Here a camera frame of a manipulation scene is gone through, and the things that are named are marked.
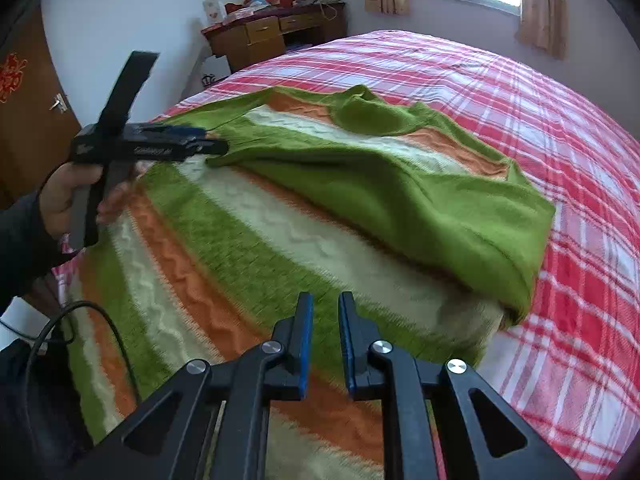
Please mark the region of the dark sleeve left forearm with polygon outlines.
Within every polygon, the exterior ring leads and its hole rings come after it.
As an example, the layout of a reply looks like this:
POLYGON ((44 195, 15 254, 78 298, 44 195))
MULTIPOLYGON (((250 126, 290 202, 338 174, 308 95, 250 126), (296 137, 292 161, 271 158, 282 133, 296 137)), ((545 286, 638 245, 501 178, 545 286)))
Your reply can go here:
POLYGON ((16 296, 23 296, 32 282, 62 266, 76 252, 62 252, 60 243, 46 230, 33 192, 2 211, 0 219, 0 308, 1 313, 16 296))

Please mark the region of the person's left hand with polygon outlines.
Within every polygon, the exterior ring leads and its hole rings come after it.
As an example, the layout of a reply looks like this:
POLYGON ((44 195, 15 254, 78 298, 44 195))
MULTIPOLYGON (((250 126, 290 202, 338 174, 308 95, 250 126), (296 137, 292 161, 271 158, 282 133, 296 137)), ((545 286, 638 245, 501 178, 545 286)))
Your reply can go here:
MULTIPOLYGON (((96 223, 107 226, 122 214, 140 176, 139 165, 129 171, 125 181, 116 185, 98 206, 96 223)), ((76 188, 99 181, 103 168, 98 165, 78 165, 73 162, 56 168, 39 193, 39 207, 46 231, 57 242, 70 232, 72 200, 76 188)))

